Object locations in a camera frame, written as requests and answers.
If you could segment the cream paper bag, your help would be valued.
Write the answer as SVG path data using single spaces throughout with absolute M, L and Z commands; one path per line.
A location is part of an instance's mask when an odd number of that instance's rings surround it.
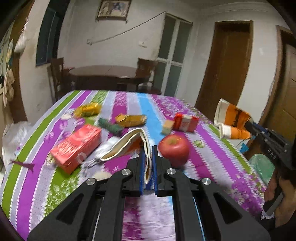
M 141 147 L 144 148 L 145 156 L 144 183 L 148 184 L 152 177 L 152 151 L 149 139 L 143 128 L 135 128 L 126 133 L 99 159 L 106 162 L 133 152 L 139 154 Z

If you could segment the orange white paper cup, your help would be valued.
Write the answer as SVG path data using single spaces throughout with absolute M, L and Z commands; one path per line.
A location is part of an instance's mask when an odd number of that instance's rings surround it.
M 220 99 L 214 116 L 214 125 L 224 124 L 244 129 L 245 123 L 253 121 L 251 115 L 230 102 Z

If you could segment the yellow gold foil box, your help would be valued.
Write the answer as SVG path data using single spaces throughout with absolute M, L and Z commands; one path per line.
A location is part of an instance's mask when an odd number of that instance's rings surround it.
M 119 114 L 115 117 L 115 122 L 123 128 L 143 126 L 147 121 L 146 115 Z

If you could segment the white mask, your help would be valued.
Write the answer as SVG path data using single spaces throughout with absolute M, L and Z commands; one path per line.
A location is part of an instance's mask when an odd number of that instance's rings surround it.
M 89 169 L 103 161 L 101 158 L 109 152 L 112 147 L 119 141 L 119 137 L 111 137 L 105 142 L 101 143 L 82 164 L 82 168 Z

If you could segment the green plastic trash basin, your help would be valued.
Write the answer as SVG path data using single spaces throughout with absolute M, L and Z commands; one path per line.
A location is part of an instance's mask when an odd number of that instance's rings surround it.
M 253 155 L 249 162 L 264 184 L 268 185 L 275 169 L 274 164 L 263 154 Z

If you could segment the brown wooden door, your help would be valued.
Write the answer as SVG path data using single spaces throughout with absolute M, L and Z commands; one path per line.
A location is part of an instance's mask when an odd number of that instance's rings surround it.
M 295 37 L 277 26 L 277 65 L 271 92 L 258 122 L 279 133 L 291 143 L 295 140 Z
M 248 73 L 253 21 L 216 22 L 208 64 L 195 108 L 213 121 L 220 99 L 237 104 Z

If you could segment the green wrapped roll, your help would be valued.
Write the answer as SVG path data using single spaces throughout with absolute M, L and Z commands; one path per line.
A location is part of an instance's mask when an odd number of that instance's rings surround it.
M 120 137 L 122 135 L 123 127 L 116 123 L 111 123 L 105 118 L 99 118 L 97 121 L 97 125 L 108 130 L 111 134 L 117 137 Z

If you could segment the red and white carton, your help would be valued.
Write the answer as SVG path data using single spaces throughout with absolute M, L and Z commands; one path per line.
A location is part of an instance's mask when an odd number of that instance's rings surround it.
M 173 130 L 194 132 L 199 123 L 199 118 L 193 115 L 177 113 L 174 118 Z

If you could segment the large red tissue box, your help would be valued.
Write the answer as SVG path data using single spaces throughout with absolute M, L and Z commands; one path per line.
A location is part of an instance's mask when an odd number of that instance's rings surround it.
M 65 173 L 71 174 L 101 142 L 101 128 L 86 124 L 55 145 L 50 154 Z

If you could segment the right wooden chair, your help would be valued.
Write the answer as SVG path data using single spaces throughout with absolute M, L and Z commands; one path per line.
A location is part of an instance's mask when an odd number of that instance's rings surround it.
M 149 82 L 151 74 L 155 71 L 157 65 L 158 61 L 156 60 L 138 58 L 136 77 L 142 78 L 144 80 L 143 84 L 147 84 Z M 151 86 L 144 85 L 142 87 L 139 87 L 139 84 L 137 84 L 136 92 L 158 95 L 162 93 L 159 89 L 154 87 L 154 81 L 152 81 Z

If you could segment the wooden chair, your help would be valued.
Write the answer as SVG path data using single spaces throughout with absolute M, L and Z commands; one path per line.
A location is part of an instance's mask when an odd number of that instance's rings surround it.
M 61 97 L 72 91 L 74 88 L 74 84 L 70 77 L 70 71 L 75 68 L 65 68 L 64 58 L 52 58 L 50 68 L 53 78 L 55 101 L 57 102 Z
M 143 84 L 147 84 L 149 82 L 151 74 L 155 71 L 157 65 L 158 61 L 156 60 L 138 58 L 136 77 L 142 78 L 144 80 Z M 154 87 L 154 81 L 152 81 L 151 86 L 144 85 L 142 87 L 139 87 L 139 84 L 137 84 L 136 92 L 158 95 L 162 93 L 159 89 Z

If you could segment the dark round dining table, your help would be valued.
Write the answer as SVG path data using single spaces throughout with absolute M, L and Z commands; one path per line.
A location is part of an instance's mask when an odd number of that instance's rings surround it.
M 69 78 L 76 90 L 116 90 L 127 91 L 130 85 L 138 89 L 149 78 L 138 73 L 134 67 L 118 65 L 92 65 L 74 68 Z

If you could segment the left wooden chair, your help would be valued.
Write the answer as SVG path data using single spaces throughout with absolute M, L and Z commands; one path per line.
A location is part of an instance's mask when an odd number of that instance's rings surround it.
M 52 58 L 50 68 L 53 78 L 55 101 L 57 102 L 61 97 L 72 91 L 74 88 L 74 84 L 70 77 L 70 71 L 75 68 L 65 68 L 64 58 Z

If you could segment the white glass double door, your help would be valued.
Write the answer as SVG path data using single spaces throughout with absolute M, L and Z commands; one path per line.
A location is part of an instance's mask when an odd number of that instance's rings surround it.
M 153 82 L 163 95 L 177 93 L 192 25 L 169 14 L 165 17 Z

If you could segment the dark window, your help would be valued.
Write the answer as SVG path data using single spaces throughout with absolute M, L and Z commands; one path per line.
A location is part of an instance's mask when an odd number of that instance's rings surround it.
M 38 37 L 36 66 L 49 63 L 53 56 L 55 35 L 60 19 L 56 13 L 51 8 L 45 11 Z

